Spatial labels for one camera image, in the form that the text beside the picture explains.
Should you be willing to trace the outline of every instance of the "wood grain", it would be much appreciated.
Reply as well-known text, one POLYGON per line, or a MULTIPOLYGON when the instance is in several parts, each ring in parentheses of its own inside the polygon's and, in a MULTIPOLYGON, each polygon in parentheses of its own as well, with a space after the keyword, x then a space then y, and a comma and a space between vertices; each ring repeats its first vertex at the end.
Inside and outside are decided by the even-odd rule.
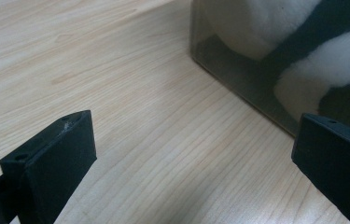
POLYGON ((98 161, 57 223, 347 223, 291 162, 293 139, 190 58, 189 12, 0 1, 0 159, 90 109, 98 161))

